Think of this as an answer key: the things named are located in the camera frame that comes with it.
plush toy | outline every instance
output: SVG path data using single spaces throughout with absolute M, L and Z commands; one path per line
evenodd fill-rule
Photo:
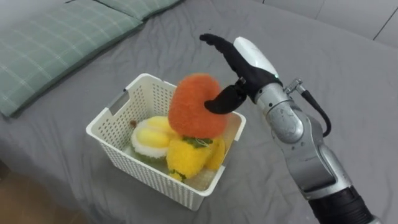
M 154 116 L 141 121 L 131 134 L 131 143 L 137 155 L 146 162 L 164 161 L 171 139 L 178 135 L 166 116 Z
M 170 140 L 166 155 L 171 177 L 184 181 L 204 167 L 220 167 L 226 150 L 221 135 L 228 115 L 213 114 L 204 106 L 220 91 L 209 74 L 189 75 L 178 84 L 168 115 L 170 127 L 178 133 Z

white plastic basket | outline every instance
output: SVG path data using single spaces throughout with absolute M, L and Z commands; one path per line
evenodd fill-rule
M 213 192 L 224 165 L 216 172 L 204 169 L 196 177 L 181 183 L 167 175 L 166 166 L 148 165 L 136 159 L 130 148 L 133 129 L 130 121 L 140 122 L 151 116 L 167 115 L 174 89 L 175 85 L 152 75 L 139 75 L 87 126 L 86 132 L 101 144 L 117 168 L 196 211 L 203 199 Z M 243 115 L 234 112 L 229 116 L 223 134 L 226 154 L 232 142 L 239 139 L 245 124 Z

basket handle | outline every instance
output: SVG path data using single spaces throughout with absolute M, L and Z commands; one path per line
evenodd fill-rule
M 112 115 L 115 115 L 130 100 L 129 92 L 123 89 L 107 107 Z

white wall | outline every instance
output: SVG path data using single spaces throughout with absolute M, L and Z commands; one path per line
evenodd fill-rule
M 0 0 L 0 30 L 67 0 Z
M 264 4 L 331 24 L 369 39 L 398 47 L 398 15 L 384 24 L 398 7 L 398 0 L 265 0 Z

gray fabric surface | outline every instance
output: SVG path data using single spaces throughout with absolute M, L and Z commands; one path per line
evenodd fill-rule
M 316 223 L 249 100 L 238 109 L 248 119 L 241 139 L 197 212 L 117 170 L 85 134 L 86 125 L 142 72 L 171 83 L 192 72 L 208 72 L 223 86 L 235 82 L 223 57 L 199 41 L 204 32 L 248 38 L 285 84 L 303 78 L 330 115 L 326 143 L 373 214 L 397 223 L 397 50 L 254 1 L 187 0 L 150 19 L 18 119 L 0 119 L 0 158 L 45 184 L 59 202 L 84 209 L 94 223 Z

